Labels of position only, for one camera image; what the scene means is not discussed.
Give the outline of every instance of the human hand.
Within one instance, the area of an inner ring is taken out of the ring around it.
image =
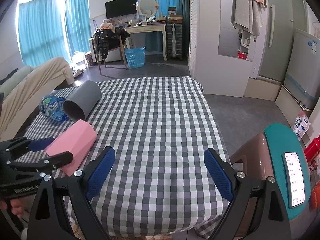
[[[10,200],[10,204],[12,206],[12,214],[16,215],[18,218],[21,218],[24,213],[23,202],[20,199],[12,199]],[[8,206],[4,201],[0,201],[0,208],[7,209]]]

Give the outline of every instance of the smartphone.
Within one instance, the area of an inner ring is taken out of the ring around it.
[[[289,208],[294,208],[306,199],[301,165],[297,153],[285,152],[283,159],[287,172]]]

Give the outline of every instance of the tv monitor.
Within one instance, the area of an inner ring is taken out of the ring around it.
[[[106,2],[107,19],[137,13],[137,0],[113,0]]]

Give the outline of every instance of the pink foam block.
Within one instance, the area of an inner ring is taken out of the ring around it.
[[[84,157],[88,154],[97,138],[97,133],[89,123],[79,120],[58,136],[46,149],[49,156],[69,151],[73,161],[61,169],[68,175],[78,170]]]

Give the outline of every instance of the gray pipe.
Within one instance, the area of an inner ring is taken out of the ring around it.
[[[86,120],[101,99],[99,86],[90,80],[78,86],[63,102],[63,110],[73,121]]]

